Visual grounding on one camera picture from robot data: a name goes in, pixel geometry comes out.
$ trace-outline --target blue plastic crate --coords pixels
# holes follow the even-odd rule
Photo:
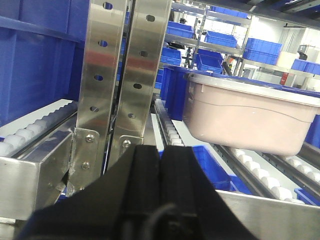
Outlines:
[[[215,189],[228,191],[231,186],[231,178],[217,162],[215,157],[209,152],[207,147],[199,145],[193,146],[192,149],[201,169]]]
[[[291,69],[303,72],[305,70],[306,66],[307,66],[307,63],[308,62],[306,60],[295,59],[293,64],[292,64]]]
[[[232,10],[220,6],[212,6],[211,11],[217,12],[217,13],[222,13],[222,14],[227,14],[235,17],[239,17],[242,19],[246,19],[248,17],[248,14],[245,12],[237,11],[237,10]]]
[[[219,61],[210,56],[198,55],[195,63],[198,70],[201,71],[213,71],[216,74],[221,74],[223,70]]]
[[[130,19],[130,12],[129,11],[127,11],[126,13],[125,13],[125,20],[124,20],[124,24],[129,24],[129,19]]]
[[[182,23],[169,21],[166,33],[191,39],[194,35],[194,28]]]
[[[271,55],[279,55],[282,48],[282,44],[271,41],[264,41],[255,38],[248,38],[245,49],[253,50],[261,53],[267,53]]]
[[[179,50],[163,47],[160,62],[180,66],[181,52]]]
[[[202,50],[198,49],[198,55],[205,55],[205,56],[210,56],[212,58],[215,58],[219,61],[220,64],[222,64],[224,58],[222,57],[221,53],[215,52],[215,51],[207,51],[207,50]]]
[[[308,61],[304,68],[304,72],[320,75],[320,64]]]
[[[159,69],[159,70],[158,70],[158,73],[157,73],[157,75],[156,75],[155,82],[161,84],[161,83],[162,83],[162,77],[163,77],[163,75],[164,75],[164,70],[163,70],[163,69]]]
[[[303,201],[305,204],[320,206],[320,201],[302,188],[295,188],[296,199]]]
[[[252,195],[251,191],[238,176],[232,174],[229,174],[229,176],[231,178],[230,191]]]
[[[207,31],[204,41],[211,44],[218,44],[230,48],[237,46],[237,40],[234,36],[215,31]]]
[[[320,149],[320,115],[315,115],[311,123],[305,141]]]
[[[2,126],[78,97],[89,1],[0,0],[0,6]]]
[[[272,55],[269,53],[254,51],[249,49],[245,49],[243,53],[244,59],[265,63],[265,64],[270,64],[270,65],[276,65],[278,61],[278,57],[279,57],[278,55]]]

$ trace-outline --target punched hole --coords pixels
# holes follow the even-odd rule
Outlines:
[[[99,45],[101,46],[101,47],[106,47],[106,46],[108,46],[108,43],[107,43],[107,41],[104,41],[104,40],[100,40],[99,42]]]
[[[146,57],[148,57],[148,52],[147,51],[141,51],[140,52],[140,56],[146,58]]]
[[[111,10],[114,7],[111,3],[107,2],[107,1],[105,1],[102,4],[102,6],[103,6],[104,9],[107,9],[107,10]]]
[[[104,79],[104,77],[101,76],[101,75],[95,75],[94,79],[97,80],[97,81],[102,81]]]
[[[139,83],[133,84],[133,87],[134,87],[135,89],[142,89],[142,85],[139,84]]]
[[[96,107],[96,106],[91,106],[91,107],[90,107],[90,110],[91,110],[91,112],[94,112],[94,113],[99,112],[99,108]]]
[[[154,16],[152,16],[152,15],[147,15],[146,16],[146,20],[148,21],[148,22],[154,22],[155,21],[155,17]]]
[[[135,119],[135,118],[136,118],[136,115],[133,114],[133,113],[129,113],[129,114],[128,114],[128,117],[129,117],[130,119]]]

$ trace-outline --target bolt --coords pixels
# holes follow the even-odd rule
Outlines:
[[[122,143],[122,146],[124,147],[124,148],[128,148],[128,147],[130,147],[130,145],[131,145],[131,141],[130,140],[124,140],[123,141],[123,143]]]
[[[93,143],[95,141],[95,136],[93,136],[92,134],[88,134],[86,137],[85,137],[85,141],[87,143]]]
[[[90,163],[88,163],[87,161],[82,163],[81,168],[84,170],[87,170],[90,168]]]

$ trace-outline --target metal shelf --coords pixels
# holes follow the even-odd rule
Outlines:
[[[201,9],[194,6],[187,6],[181,3],[172,3],[171,8],[175,12],[184,13],[184,14],[188,14],[196,17],[203,17],[206,13],[206,9]],[[213,21],[238,25],[242,27],[249,27],[251,22],[250,19],[231,16],[231,15],[227,15],[227,14],[215,12],[215,11],[208,11],[206,18]]]
[[[262,63],[262,62],[258,62],[258,61],[243,59],[242,64],[253,65],[253,66],[271,69],[271,70],[275,70],[275,71],[279,71],[279,72],[294,74],[294,75],[302,76],[305,78],[313,78],[313,79],[320,80],[320,75],[316,75],[316,74],[304,72],[304,71],[298,71],[298,70],[294,70],[294,69],[290,69],[290,68],[270,65],[270,64],[266,64],[266,63]]]
[[[209,20],[233,24],[241,27],[249,27],[251,23],[250,19],[227,15],[215,11],[208,11],[206,18]]]
[[[182,44],[187,47],[195,47],[198,44],[198,41],[196,39],[176,36],[172,34],[166,34],[164,40],[170,43]],[[227,47],[227,46],[212,44],[204,41],[200,42],[199,49],[214,51],[222,54],[228,54],[235,57],[242,56],[242,50],[240,48]]]
[[[187,5],[184,5],[181,3],[176,3],[176,2],[172,3],[171,8],[175,12],[188,14],[188,15],[196,16],[196,17],[203,17],[206,13],[205,9],[201,9],[201,8],[194,7],[194,6],[187,6]]]

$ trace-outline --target stainless steel upright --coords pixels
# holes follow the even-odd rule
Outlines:
[[[127,0],[90,0],[68,192],[101,175]]]
[[[108,168],[130,144],[142,144],[171,0],[136,0]]]

